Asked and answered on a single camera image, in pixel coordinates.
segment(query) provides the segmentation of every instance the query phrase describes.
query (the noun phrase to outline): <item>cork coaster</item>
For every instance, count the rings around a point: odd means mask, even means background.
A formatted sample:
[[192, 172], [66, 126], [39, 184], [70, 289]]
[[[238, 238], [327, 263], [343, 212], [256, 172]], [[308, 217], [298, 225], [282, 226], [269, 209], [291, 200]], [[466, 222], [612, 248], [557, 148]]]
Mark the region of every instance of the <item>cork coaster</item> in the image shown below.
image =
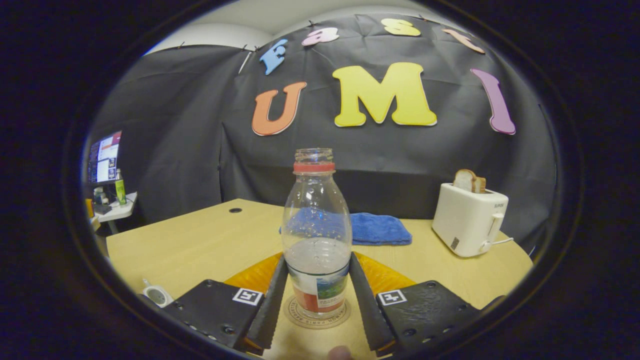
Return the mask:
[[338, 310], [339, 311], [335, 315], [328, 319], [314, 319], [304, 315], [295, 296], [288, 298], [282, 308], [282, 311], [292, 323], [306, 327], [307, 329], [329, 329], [330, 327], [336, 327], [342, 324], [349, 318], [349, 315], [351, 314], [351, 306], [345, 299], [344, 303], [338, 308]]

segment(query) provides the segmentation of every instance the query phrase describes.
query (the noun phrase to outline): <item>toaster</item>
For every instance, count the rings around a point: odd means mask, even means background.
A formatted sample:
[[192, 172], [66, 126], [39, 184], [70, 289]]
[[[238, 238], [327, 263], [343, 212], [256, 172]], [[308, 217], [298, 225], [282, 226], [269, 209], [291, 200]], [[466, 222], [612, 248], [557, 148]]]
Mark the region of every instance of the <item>toaster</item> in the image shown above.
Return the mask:
[[498, 235], [508, 202], [508, 197], [491, 190], [473, 193], [442, 184], [431, 227], [458, 256], [484, 254]]

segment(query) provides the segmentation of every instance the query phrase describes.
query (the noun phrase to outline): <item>foam letter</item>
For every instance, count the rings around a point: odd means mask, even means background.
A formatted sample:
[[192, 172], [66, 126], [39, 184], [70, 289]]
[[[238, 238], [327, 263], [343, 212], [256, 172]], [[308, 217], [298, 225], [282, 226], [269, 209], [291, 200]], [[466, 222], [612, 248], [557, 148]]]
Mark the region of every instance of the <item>foam letter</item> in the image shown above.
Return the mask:
[[395, 123], [435, 125], [436, 114], [429, 110], [420, 79], [421, 72], [422, 67], [416, 63], [393, 63], [379, 83], [361, 66], [337, 69], [333, 77], [340, 80], [342, 106], [340, 115], [335, 117], [335, 124], [340, 127], [364, 124], [367, 117], [360, 112], [358, 98], [373, 120], [381, 124], [395, 97], [397, 110], [391, 114]]
[[420, 30], [414, 28], [413, 24], [407, 20], [382, 19], [380, 22], [385, 26], [385, 30], [393, 35], [406, 35], [409, 37], [420, 35]]
[[287, 94], [287, 98], [284, 101], [284, 110], [282, 110], [282, 115], [278, 120], [274, 121], [269, 120], [269, 109], [271, 107], [271, 101], [278, 93], [278, 90], [265, 91], [256, 96], [255, 111], [253, 112], [253, 120], [251, 123], [253, 132], [260, 136], [275, 135], [288, 128], [296, 117], [300, 92], [306, 85], [306, 82], [300, 81], [299, 83], [285, 86], [284, 93]]
[[338, 28], [324, 28], [315, 30], [314, 32], [307, 35], [307, 38], [302, 40], [302, 45], [316, 45], [319, 42], [334, 41], [339, 37], [340, 36], [338, 35]]
[[492, 111], [489, 124], [491, 124], [492, 129], [499, 133], [509, 135], [515, 134], [516, 126], [511, 121], [511, 117], [509, 117], [507, 104], [504, 102], [500, 87], [498, 87], [500, 81], [498, 81], [495, 76], [482, 70], [471, 69], [471, 72], [480, 78], [480, 81], [482, 81], [482, 85], [484, 86], [484, 90], [486, 91], [486, 95], [489, 97], [489, 104], [491, 104]]
[[466, 37], [465, 35], [459, 34], [457, 31], [451, 30], [451, 29], [442, 29], [442, 31], [456, 38], [457, 41], [461, 42], [464, 46], [468, 47], [469, 49], [473, 51], [477, 51], [481, 54], [484, 54], [484, 50], [480, 49], [478, 46], [475, 46], [474, 44], [471, 44], [471, 40], [469, 40], [469, 38]]
[[284, 52], [287, 50], [283, 46], [286, 43], [287, 39], [281, 39], [260, 57], [260, 61], [264, 62], [267, 67], [267, 71], [264, 72], [265, 75], [269, 75], [284, 61], [284, 56], [280, 56], [284, 55]]

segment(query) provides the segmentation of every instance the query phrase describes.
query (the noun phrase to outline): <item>yellow letter m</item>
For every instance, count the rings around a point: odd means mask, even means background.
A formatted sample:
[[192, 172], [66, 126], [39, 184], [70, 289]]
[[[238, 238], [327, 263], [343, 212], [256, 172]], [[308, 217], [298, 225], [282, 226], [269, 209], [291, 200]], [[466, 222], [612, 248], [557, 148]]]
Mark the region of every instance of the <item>yellow letter m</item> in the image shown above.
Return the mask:
[[337, 69], [333, 72], [333, 77], [340, 80], [342, 106], [340, 115], [335, 117], [335, 124], [340, 127], [364, 124], [367, 117], [360, 112], [358, 98], [373, 120], [381, 124], [395, 97], [397, 110], [391, 114], [395, 123], [435, 125], [436, 114], [429, 110], [420, 73], [422, 67], [416, 63], [393, 63], [379, 83], [361, 66]]

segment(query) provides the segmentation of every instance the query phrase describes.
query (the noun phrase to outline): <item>computer monitor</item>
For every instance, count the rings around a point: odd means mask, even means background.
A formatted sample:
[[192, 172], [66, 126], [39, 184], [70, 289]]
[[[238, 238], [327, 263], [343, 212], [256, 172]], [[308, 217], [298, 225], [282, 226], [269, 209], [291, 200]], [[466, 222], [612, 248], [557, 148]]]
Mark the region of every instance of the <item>computer monitor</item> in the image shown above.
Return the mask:
[[91, 145], [89, 150], [89, 181], [91, 184], [108, 184], [116, 181], [121, 135], [122, 131], [118, 131]]

